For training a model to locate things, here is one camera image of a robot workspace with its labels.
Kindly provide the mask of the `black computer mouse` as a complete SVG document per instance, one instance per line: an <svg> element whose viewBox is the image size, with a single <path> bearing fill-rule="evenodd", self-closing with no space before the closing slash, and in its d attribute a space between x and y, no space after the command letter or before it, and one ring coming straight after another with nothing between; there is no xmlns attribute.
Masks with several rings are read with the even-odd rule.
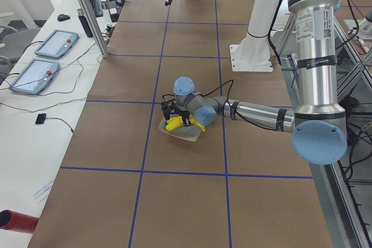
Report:
<svg viewBox="0 0 372 248"><path fill-rule="evenodd" d="M63 22L63 21L69 20L69 19L70 19L70 16L66 15L66 14L59 14L57 16L57 21L59 21L59 22Z"/></svg>

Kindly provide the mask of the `yellow banana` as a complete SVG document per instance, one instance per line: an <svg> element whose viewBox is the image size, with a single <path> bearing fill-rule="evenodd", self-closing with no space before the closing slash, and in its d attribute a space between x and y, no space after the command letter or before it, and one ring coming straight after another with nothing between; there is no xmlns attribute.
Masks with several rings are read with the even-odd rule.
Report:
<svg viewBox="0 0 372 248"><path fill-rule="evenodd" d="M189 115L189 121L192 125L196 125L197 127L199 127L201 129L202 132L205 132L205 127L200 124L194 117L193 115Z"/></svg>
<svg viewBox="0 0 372 248"><path fill-rule="evenodd" d="M173 131L175 129L178 129L180 127L184 126L184 121L181 116L172 117L169 120L166 121L165 130L166 131Z"/></svg>

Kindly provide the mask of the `blue teach pendant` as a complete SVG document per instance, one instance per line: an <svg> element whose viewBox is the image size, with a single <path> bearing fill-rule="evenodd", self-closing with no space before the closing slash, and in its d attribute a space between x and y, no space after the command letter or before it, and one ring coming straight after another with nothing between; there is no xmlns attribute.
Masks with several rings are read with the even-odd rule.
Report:
<svg viewBox="0 0 372 248"><path fill-rule="evenodd" d="M59 59L77 42L77 33L65 30L54 30L34 51L35 55Z"/></svg>
<svg viewBox="0 0 372 248"><path fill-rule="evenodd" d="M59 69L59 62L32 59L10 84L9 89L19 94L37 95L47 87Z"/></svg>

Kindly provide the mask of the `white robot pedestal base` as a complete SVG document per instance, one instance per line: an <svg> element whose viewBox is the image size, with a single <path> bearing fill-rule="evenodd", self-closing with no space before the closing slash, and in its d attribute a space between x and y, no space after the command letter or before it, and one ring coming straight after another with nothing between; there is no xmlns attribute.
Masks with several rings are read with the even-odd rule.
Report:
<svg viewBox="0 0 372 248"><path fill-rule="evenodd" d="M255 0L246 37L230 45L234 72L271 73L269 37L282 0Z"/></svg>

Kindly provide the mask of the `blue teach pendant far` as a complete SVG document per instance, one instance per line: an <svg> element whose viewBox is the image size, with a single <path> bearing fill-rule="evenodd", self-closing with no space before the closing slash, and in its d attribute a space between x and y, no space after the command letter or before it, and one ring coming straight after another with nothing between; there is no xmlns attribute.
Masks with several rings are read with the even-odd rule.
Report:
<svg viewBox="0 0 372 248"><path fill-rule="evenodd" d="M65 30L54 30L34 51L35 55L59 59L77 42L77 33Z"/></svg>

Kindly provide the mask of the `blue teach pendant near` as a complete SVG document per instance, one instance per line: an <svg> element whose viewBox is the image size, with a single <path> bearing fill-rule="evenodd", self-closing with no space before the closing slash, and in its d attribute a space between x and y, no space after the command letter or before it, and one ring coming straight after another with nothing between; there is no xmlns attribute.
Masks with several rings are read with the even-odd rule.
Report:
<svg viewBox="0 0 372 248"><path fill-rule="evenodd" d="M47 87L59 69L59 62L32 59L10 84L9 89L19 94L37 95Z"/></svg>

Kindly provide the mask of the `grey square plate orange rim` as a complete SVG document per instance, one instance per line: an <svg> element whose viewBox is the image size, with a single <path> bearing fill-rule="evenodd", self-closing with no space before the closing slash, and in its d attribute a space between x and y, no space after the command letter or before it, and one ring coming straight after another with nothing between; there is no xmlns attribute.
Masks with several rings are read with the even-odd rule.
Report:
<svg viewBox="0 0 372 248"><path fill-rule="evenodd" d="M165 134L176 137L178 139L195 142L200 136L200 133L202 132L199 127L197 127L196 125L192 125L192 124L188 127L183 126L173 131L166 131L165 130L166 121L167 120L163 118L160 121L158 129L164 132Z"/></svg>

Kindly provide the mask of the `aluminium frame post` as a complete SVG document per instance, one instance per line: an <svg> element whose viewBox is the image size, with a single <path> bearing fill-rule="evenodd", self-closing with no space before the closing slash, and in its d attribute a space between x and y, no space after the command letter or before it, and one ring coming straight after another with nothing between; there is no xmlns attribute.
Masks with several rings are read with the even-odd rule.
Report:
<svg viewBox="0 0 372 248"><path fill-rule="evenodd" d="M85 18L87 19L88 25L92 31L94 40L101 52L101 55L103 58L106 58L109 54L108 47L102 36L101 29L99 28L99 25L94 15L94 11L91 7L90 1L89 0L78 0L78 2L84 12Z"/></svg>

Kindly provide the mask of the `red cylinder tube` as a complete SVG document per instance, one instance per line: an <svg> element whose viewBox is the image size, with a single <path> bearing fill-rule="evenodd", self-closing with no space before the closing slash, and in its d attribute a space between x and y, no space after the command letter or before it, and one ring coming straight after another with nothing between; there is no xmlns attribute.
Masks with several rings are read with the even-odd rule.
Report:
<svg viewBox="0 0 372 248"><path fill-rule="evenodd" d="M34 233L39 218L12 210L1 211L1 229L21 233Z"/></svg>

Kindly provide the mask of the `small black puck device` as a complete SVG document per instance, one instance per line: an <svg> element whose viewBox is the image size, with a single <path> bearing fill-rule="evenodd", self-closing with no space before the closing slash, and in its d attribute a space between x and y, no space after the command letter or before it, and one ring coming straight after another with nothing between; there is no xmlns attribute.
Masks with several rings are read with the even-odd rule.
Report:
<svg viewBox="0 0 372 248"><path fill-rule="evenodd" d="M36 118L36 121L35 121L35 124L36 125L41 125L45 122L47 118L47 114L46 113L40 113L38 114L37 118Z"/></svg>

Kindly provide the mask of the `black keyboard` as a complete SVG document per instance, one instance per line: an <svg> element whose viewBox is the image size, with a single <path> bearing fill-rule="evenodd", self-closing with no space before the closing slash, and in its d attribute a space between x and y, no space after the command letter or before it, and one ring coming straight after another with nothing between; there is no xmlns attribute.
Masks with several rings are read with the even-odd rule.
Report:
<svg viewBox="0 0 372 248"><path fill-rule="evenodd" d="M95 17L102 17L103 9L101 5L101 0L89 0L89 2L91 4Z"/></svg>

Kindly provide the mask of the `black water bottle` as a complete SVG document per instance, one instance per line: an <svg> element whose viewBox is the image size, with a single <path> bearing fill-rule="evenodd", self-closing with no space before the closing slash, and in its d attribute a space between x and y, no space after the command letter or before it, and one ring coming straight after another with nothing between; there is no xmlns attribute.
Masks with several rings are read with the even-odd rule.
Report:
<svg viewBox="0 0 372 248"><path fill-rule="evenodd" d="M77 9L78 19L83 27L83 30L88 38L93 37L93 33L89 27L88 21L85 17L85 14L81 8Z"/></svg>

